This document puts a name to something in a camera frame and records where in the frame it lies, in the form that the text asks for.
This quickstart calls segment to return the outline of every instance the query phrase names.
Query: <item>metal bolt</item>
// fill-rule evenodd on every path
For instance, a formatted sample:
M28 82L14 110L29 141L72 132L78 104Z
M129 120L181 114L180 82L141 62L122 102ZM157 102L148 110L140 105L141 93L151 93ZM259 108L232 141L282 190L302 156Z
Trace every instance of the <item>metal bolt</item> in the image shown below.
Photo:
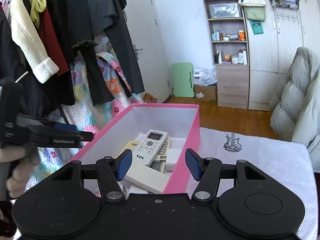
M198 191L195 193L197 199L208 199L210 196L210 193L207 191Z
M121 197L122 197L122 193L119 191L111 191L111 192L107 193L108 199L115 200L115 199L119 199Z

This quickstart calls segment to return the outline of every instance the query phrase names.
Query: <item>wooden shelf unit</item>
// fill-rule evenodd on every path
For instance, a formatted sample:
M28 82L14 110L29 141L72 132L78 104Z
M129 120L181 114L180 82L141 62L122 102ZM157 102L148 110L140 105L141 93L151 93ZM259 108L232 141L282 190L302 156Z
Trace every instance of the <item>wooden shelf unit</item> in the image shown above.
M207 12L210 40L213 30L220 33L238 34L244 30L246 41L212 41L213 59L217 50L221 50L222 60L225 54L236 55L243 47L247 50L247 62L244 64L215 64L217 70L218 106L248 109L249 102L249 42L244 10L241 7L241 17L211 18L209 4L238 2L238 0L203 0Z

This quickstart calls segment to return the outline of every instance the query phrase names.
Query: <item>remote display screen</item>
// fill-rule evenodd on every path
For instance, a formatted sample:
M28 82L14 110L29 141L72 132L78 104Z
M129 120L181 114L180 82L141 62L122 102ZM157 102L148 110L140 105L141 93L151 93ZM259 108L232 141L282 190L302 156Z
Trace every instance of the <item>remote display screen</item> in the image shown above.
M153 132L151 132L151 133L148 135L148 138L153 139L153 140L160 140L161 137L162 137L162 134L153 133Z

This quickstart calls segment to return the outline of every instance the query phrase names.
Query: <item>yellow scarf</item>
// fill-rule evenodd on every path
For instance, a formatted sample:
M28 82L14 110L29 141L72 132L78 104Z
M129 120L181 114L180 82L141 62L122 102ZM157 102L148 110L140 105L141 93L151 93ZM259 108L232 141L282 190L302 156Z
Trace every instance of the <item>yellow scarf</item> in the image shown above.
M31 14L30 18L32 22L35 24L36 28L39 29L40 19L39 13L43 12L47 7L46 0L29 0L31 3Z

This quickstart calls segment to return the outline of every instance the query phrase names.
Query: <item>white tablecloth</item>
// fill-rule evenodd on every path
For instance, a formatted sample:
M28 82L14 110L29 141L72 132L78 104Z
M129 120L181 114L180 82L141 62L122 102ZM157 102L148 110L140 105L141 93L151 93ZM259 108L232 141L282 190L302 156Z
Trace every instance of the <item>white tablecloth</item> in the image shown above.
M303 240L317 238L317 189L308 150L304 145L234 134L233 145L237 147L232 152L228 147L230 144L225 145L227 135L232 137L230 132L200 128L200 135L198 154L202 158L215 157L225 164L235 164L239 159L247 160L294 192L302 200L306 210L297 235ZM196 186L197 182L190 176L186 193L191 196ZM233 180L221 180L218 196L231 187Z

